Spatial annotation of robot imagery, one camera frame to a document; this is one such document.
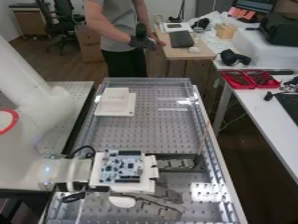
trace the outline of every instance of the white box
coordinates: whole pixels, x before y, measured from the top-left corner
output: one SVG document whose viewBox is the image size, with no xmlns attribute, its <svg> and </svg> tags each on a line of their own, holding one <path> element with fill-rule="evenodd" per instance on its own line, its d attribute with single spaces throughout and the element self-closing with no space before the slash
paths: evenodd
<svg viewBox="0 0 298 224">
<path fill-rule="evenodd" d="M 238 29 L 233 44 L 244 55 L 252 57 L 256 66 L 298 68 L 298 47 L 272 45 L 261 31 Z"/>
</svg>

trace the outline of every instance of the black chair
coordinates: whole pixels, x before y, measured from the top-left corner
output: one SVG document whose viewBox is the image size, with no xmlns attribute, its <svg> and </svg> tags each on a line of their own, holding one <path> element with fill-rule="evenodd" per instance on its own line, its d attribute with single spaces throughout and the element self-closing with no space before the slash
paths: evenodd
<svg viewBox="0 0 298 224">
<path fill-rule="evenodd" d="M 59 2 L 64 2 L 68 0 L 59 0 L 56 8 L 59 8 Z M 79 42 L 76 38 L 76 21 L 72 18 L 72 15 L 63 15 L 63 12 L 51 12 L 50 11 L 50 5 L 44 2 L 44 0 L 36 0 L 36 3 L 39 5 L 40 11 L 44 15 L 47 24 L 46 24 L 46 32 L 51 37 L 61 37 L 61 39 L 51 44 L 47 47 L 47 52 L 51 51 L 53 47 L 57 47 L 60 50 L 60 55 L 64 54 L 64 47 L 67 44 L 72 44 L 79 49 Z"/>
<path fill-rule="evenodd" d="M 75 7 L 71 0 L 53 0 L 56 13 L 61 17 L 71 17 L 75 23 L 85 21 L 85 16 L 75 14 Z"/>
</svg>

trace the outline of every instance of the computer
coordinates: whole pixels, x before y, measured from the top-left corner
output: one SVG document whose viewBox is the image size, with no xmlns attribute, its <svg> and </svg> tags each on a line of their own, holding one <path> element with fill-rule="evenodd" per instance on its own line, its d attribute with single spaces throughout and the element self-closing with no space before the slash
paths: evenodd
<svg viewBox="0 0 298 224">
<path fill-rule="evenodd" d="M 234 0 L 233 6 L 258 13 L 269 13 L 274 10 L 277 0 Z"/>
</svg>

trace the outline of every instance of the circuit board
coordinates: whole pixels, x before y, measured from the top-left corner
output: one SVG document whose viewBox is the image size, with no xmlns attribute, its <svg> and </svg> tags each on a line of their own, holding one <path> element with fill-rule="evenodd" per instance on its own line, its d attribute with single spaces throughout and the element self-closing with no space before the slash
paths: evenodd
<svg viewBox="0 0 298 224">
<path fill-rule="evenodd" d="M 143 175 L 141 151 L 107 150 L 100 183 L 140 183 Z"/>
</svg>

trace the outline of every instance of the red box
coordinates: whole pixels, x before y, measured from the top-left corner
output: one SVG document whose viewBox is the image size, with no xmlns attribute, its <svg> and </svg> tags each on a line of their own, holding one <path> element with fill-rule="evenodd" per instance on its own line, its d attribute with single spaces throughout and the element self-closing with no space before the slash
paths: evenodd
<svg viewBox="0 0 298 224">
<path fill-rule="evenodd" d="M 262 70 L 245 70 L 245 75 L 256 83 L 256 87 L 260 89 L 277 89 L 281 87 L 281 83 L 270 76 L 266 71 Z"/>
<path fill-rule="evenodd" d="M 222 71 L 221 75 L 234 89 L 254 89 L 253 80 L 244 74 L 242 71 L 232 70 Z"/>
</svg>

